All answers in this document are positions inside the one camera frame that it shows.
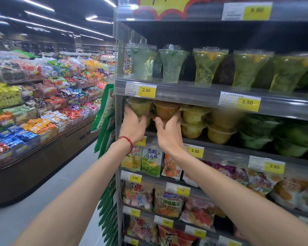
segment floor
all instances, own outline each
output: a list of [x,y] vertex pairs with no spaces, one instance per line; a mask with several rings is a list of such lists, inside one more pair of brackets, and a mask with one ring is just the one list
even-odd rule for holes
[[[0,246],[12,244],[47,204],[97,160],[98,153],[94,154],[95,144],[96,142],[81,152],[29,197],[12,206],[0,209]],[[99,211],[94,211],[80,246],[105,245],[98,222]]]

